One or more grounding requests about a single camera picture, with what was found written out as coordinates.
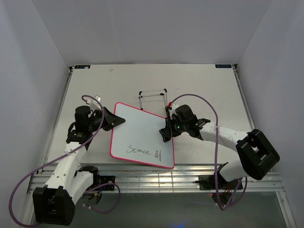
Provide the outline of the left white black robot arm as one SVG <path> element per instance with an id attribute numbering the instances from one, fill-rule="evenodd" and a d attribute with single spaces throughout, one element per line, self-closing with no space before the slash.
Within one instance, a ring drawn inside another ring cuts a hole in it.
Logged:
<path id="1" fill-rule="evenodd" d="M 100 176 L 97 167 L 80 167 L 79 164 L 98 129 L 109 131 L 123 123 L 125 119 L 107 108 L 93 111 L 83 105 L 75 109 L 75 121 L 68 129 L 64 157 L 44 186 L 36 187 L 32 195 L 39 224 L 68 226 L 74 218 L 76 203 L 85 192 L 114 190 L 114 176 Z"/>

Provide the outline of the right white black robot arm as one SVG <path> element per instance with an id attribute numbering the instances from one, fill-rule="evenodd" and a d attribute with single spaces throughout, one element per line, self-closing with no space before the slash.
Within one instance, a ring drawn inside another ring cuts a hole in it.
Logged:
<path id="1" fill-rule="evenodd" d="M 165 110 L 165 127 L 160 129 L 165 143 L 188 133 L 193 138 L 218 143 L 238 154 L 238 160 L 216 166 L 213 175 L 197 182 L 206 190 L 229 188 L 245 177 L 259 181 L 280 161 L 279 154 L 259 129 L 241 132 L 217 127 L 209 119 L 197 118 L 186 104 L 170 104 Z"/>

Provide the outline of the pink framed whiteboard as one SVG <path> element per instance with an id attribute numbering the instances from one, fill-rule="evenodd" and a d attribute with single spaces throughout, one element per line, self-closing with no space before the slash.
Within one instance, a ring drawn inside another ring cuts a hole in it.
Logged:
<path id="1" fill-rule="evenodd" d="M 112 129 L 110 156 L 159 168 L 175 166 L 173 141 L 164 142 L 159 132 L 165 118 L 131 105 L 118 102 L 114 114 L 125 122 Z"/>

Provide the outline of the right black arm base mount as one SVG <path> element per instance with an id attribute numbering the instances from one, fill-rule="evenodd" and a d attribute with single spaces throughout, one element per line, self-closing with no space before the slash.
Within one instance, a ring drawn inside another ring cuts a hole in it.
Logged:
<path id="1" fill-rule="evenodd" d="M 200 175 L 194 183 L 199 185 L 200 190 L 215 190 L 215 177 L 214 175 Z M 219 190 L 234 190 L 237 187 L 238 180 L 230 182 L 225 181 L 218 175 L 218 189 Z"/>

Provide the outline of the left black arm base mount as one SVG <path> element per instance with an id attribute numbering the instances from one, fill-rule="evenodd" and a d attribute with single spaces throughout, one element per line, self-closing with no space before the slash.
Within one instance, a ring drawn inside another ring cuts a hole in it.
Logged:
<path id="1" fill-rule="evenodd" d="M 99 187 L 96 189 L 96 191 L 113 191 L 115 186 L 110 185 L 110 183 L 115 183 L 115 176 L 98 176 L 97 177 L 97 184 L 103 185 L 102 187 Z"/>

